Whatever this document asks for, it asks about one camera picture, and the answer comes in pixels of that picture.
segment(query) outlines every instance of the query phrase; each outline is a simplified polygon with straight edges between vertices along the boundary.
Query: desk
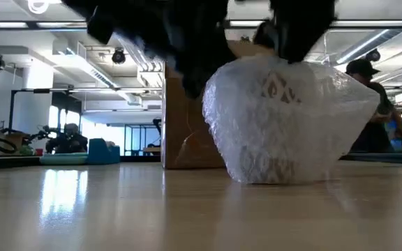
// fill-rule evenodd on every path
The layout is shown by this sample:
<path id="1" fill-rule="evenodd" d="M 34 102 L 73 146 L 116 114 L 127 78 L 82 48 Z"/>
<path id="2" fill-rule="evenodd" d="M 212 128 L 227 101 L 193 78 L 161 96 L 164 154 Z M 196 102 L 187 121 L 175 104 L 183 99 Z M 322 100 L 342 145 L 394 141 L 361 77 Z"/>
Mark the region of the desk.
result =
<path id="1" fill-rule="evenodd" d="M 161 165 L 0 170 L 0 250 L 402 250 L 402 165 L 241 185 Z"/>
<path id="2" fill-rule="evenodd" d="M 145 147 L 143 150 L 144 155 L 150 155 L 150 153 L 159 153 L 161 154 L 161 148 L 160 147 Z"/>

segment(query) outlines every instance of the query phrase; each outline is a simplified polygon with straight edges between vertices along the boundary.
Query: teal cushion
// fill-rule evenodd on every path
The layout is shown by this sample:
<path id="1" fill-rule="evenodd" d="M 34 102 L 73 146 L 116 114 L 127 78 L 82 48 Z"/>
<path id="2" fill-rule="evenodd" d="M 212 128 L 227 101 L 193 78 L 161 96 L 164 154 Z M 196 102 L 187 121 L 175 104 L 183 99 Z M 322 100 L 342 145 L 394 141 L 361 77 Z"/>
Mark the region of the teal cushion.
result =
<path id="1" fill-rule="evenodd" d="M 40 163 L 42 165 L 83 165 L 87 158 L 87 153 L 59 153 L 44 155 L 40 158 Z"/>

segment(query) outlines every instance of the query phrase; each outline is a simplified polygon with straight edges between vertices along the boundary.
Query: person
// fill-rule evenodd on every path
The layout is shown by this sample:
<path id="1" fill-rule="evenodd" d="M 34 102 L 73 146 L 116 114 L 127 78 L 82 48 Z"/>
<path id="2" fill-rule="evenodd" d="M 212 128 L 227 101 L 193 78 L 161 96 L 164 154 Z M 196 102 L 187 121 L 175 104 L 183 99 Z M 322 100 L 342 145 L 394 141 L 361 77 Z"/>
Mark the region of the person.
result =
<path id="1" fill-rule="evenodd" d="M 346 73 L 358 82 L 380 94 L 380 104 L 371 120 L 366 124 L 356 142 L 352 146 L 353 152 L 389 153 L 393 152 L 389 136 L 384 123 L 396 122 L 397 131 L 402 135 L 401 114 L 394 108 L 387 97 L 384 87 L 372 82 L 373 76 L 379 73 L 367 59 L 356 59 L 347 65 Z"/>
<path id="2" fill-rule="evenodd" d="M 64 126 L 64 133 L 46 144 L 46 152 L 51 153 L 83 153 L 88 151 L 88 139 L 78 132 L 78 125 L 70 123 Z"/>

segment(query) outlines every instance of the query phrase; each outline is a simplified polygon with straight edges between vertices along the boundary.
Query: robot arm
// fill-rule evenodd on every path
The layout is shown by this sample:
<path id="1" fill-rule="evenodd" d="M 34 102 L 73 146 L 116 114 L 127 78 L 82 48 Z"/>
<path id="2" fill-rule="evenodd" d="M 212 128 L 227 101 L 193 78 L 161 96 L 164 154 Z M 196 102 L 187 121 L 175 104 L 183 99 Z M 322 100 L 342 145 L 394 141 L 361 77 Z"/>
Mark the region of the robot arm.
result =
<path id="1" fill-rule="evenodd" d="M 115 32 L 147 56 L 158 56 L 183 75 L 187 96 L 198 97 L 205 82 L 236 56 L 220 25 L 228 0 L 63 0 L 87 19 L 88 34 L 108 43 Z M 278 55 L 290 63 L 304 59 L 334 20 L 335 0 L 270 0 L 274 16 L 265 23 Z"/>

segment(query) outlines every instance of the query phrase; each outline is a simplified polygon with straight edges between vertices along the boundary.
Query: wrapped object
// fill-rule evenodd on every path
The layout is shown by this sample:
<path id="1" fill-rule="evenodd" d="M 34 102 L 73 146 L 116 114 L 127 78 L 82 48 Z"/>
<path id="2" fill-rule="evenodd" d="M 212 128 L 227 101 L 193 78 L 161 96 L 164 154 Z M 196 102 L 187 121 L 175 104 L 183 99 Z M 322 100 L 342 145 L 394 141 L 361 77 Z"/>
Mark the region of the wrapped object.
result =
<path id="1" fill-rule="evenodd" d="M 303 183 L 350 150 L 379 100 L 334 68 L 260 55 L 219 68 L 202 109 L 234 180 Z"/>

